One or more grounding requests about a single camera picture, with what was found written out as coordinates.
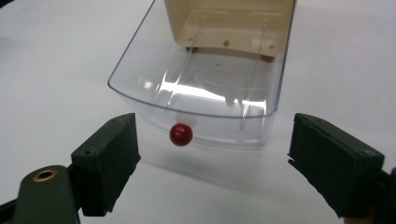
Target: white table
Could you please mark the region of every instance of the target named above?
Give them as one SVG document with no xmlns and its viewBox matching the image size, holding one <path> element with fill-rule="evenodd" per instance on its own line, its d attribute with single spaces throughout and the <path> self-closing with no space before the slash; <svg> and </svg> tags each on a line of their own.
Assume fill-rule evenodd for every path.
<svg viewBox="0 0 396 224">
<path fill-rule="evenodd" d="M 67 166 L 107 120 L 132 112 L 106 81 L 149 4 L 17 0 L 0 9 L 0 203 L 17 197 L 27 174 Z M 385 154 L 385 171 L 396 166 L 394 8 L 394 0 L 300 0 L 263 151 L 175 148 L 138 118 L 143 161 L 113 213 L 81 222 L 342 223 L 287 163 L 292 120 L 326 119 Z M 172 151 L 178 172 L 145 162 L 159 150 Z"/>
</svg>

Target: transparent plastic tray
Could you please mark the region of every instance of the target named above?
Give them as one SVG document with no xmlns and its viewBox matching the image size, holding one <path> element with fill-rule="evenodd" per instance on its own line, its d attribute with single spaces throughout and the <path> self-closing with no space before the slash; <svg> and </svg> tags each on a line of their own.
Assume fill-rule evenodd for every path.
<svg viewBox="0 0 396 224">
<path fill-rule="evenodd" d="M 295 0 L 155 0 L 108 85 L 153 127 L 262 145 L 277 110 Z"/>
</svg>

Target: small red bead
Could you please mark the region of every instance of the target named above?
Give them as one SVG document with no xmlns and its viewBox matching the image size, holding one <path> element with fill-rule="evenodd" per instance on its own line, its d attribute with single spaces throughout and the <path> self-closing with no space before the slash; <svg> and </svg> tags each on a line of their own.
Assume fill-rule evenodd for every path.
<svg viewBox="0 0 396 224">
<path fill-rule="evenodd" d="M 192 129 L 189 125 L 179 123 L 172 127 L 169 138 L 178 147 L 186 146 L 192 139 Z"/>
</svg>

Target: screw hole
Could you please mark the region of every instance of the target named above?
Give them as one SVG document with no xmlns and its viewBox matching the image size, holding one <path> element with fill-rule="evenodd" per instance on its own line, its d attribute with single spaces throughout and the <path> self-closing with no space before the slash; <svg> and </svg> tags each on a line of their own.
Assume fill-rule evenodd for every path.
<svg viewBox="0 0 396 224">
<path fill-rule="evenodd" d="M 41 171 L 40 173 L 36 174 L 33 177 L 33 180 L 35 182 L 44 182 L 47 181 L 49 179 L 52 179 L 53 177 L 55 177 L 58 174 L 58 172 L 56 170 L 45 170 L 45 171 Z"/>
</svg>

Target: dark green clamp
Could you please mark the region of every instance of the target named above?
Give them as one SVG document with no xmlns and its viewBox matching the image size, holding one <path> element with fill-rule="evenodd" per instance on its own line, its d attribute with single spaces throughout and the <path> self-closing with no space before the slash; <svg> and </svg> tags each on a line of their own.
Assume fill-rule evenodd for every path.
<svg viewBox="0 0 396 224">
<path fill-rule="evenodd" d="M 303 174 L 339 217 L 396 223 L 396 169 L 382 171 L 385 156 L 324 119 L 296 114 L 289 163 Z"/>
<path fill-rule="evenodd" d="M 0 205 L 0 223 L 75 224 L 102 217 L 134 172 L 140 155 L 134 114 L 109 120 L 72 153 L 72 164 L 36 170 L 21 182 L 18 199 Z"/>
</svg>

